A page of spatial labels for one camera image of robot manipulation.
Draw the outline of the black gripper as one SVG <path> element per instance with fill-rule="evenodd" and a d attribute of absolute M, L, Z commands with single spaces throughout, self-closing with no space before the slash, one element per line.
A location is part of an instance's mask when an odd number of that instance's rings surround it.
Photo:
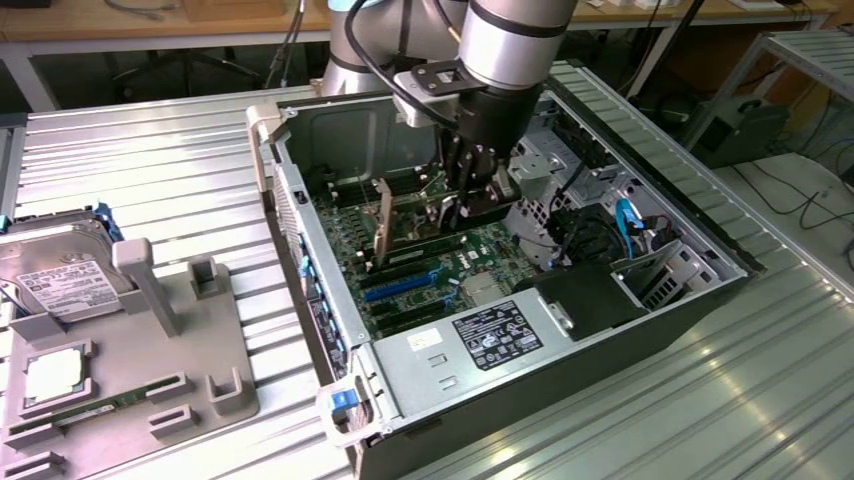
<path fill-rule="evenodd" d="M 484 150 L 509 151 L 528 128 L 543 87 L 523 90 L 487 87 L 463 92 L 457 99 L 457 134 Z"/>

